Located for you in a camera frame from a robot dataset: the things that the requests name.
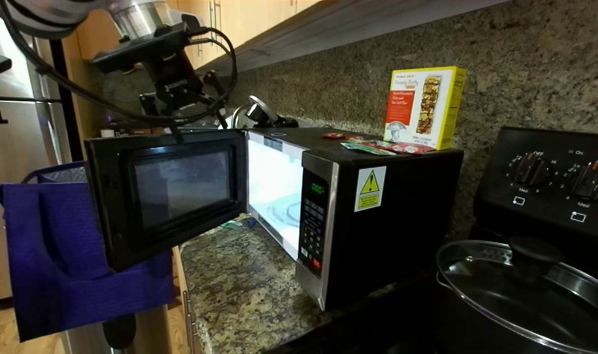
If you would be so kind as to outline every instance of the food box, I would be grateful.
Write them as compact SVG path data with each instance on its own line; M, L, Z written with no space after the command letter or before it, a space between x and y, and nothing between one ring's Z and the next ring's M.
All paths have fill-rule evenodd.
M467 71L461 67L396 69L386 108L386 141L455 147Z

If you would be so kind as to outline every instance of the cable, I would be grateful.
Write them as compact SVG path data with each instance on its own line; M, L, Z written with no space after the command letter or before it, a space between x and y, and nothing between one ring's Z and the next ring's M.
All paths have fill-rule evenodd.
M0 0L0 17L5 19L7 27L9 27L9 33L10 37L14 39L14 43L18 45L18 49L22 51L22 55L36 65L36 71L40 74L48 74L50 78L54 78L58 84L66 86L68 90L75 92L77 96L81 98L87 98L95 104L101 104L121 116L127 116L127 118L132 118L132 120L140 120L144 124L150 124L150 126L162 126L162 128L172 128L172 126L182 126L182 124L189 124L189 122L197 122L201 118L207 118L211 116L215 110L221 108L221 104L225 104L225 100L229 100L231 92L235 90L237 86L237 80L239 80L239 73L237 73L237 53L235 53L235 47L231 43L231 39L215 29L215 27L203 27L205 31L215 31L219 33L231 47L231 59L233 59L233 80L231 80L231 88L217 100L213 102L211 106L207 106L205 112L201 114L195 114L195 116L144 116L144 114L138 114L138 112L130 112L127 108L121 108L119 104L113 104L109 100L105 100L103 96L97 96L93 92L89 92L85 86L69 80L68 76L64 76L60 71L56 71L48 61L44 61L24 39L22 31L18 29L16 21L12 19L10 15L10 10L9 10L9 0Z

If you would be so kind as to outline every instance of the black pot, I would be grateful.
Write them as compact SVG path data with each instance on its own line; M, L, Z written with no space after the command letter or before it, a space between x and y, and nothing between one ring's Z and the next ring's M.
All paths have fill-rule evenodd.
M518 250L463 240L437 251L433 330L443 352L598 354L598 279L551 251Z

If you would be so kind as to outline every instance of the refrigerator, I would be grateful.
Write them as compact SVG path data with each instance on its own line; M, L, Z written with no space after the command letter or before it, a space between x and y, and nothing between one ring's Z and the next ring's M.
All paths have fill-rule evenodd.
M26 37L28 43L60 71L66 71L58 41ZM0 55L12 67L0 73L0 183L20 183L30 171L81 159L81 143L68 90L38 74L10 39L0 19ZM9 299L9 251L0 204L0 299Z

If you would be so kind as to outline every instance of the wall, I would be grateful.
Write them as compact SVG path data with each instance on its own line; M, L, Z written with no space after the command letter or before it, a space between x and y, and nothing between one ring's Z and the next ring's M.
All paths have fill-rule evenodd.
M598 0L514 0L378 39L241 73L233 104L256 94L286 116L382 133L390 71L471 71L457 137L467 151L453 238L500 126L598 132Z

